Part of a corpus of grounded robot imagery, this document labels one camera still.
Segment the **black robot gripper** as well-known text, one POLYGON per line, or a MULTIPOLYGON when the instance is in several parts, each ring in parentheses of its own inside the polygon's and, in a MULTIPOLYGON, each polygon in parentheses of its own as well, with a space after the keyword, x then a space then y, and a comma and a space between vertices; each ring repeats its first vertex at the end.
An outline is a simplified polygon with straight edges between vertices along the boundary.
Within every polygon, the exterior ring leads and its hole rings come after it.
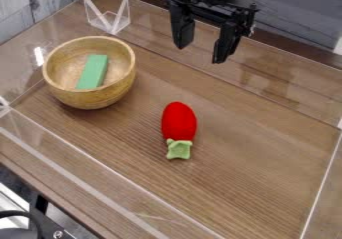
POLYGON ((169 0, 169 5, 173 39, 179 49, 194 40, 195 17, 222 24, 213 63, 223 63, 237 50, 241 35, 250 37, 254 33, 258 5, 249 0, 169 0))

